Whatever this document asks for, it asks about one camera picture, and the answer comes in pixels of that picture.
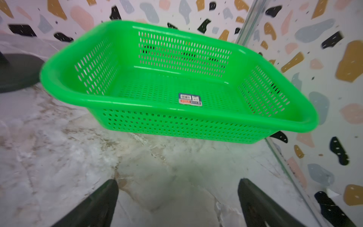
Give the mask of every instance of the product label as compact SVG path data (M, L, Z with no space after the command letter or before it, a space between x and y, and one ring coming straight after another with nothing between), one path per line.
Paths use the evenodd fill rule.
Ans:
M202 100L200 99L200 96L193 94L179 93L179 103L191 106L202 106Z

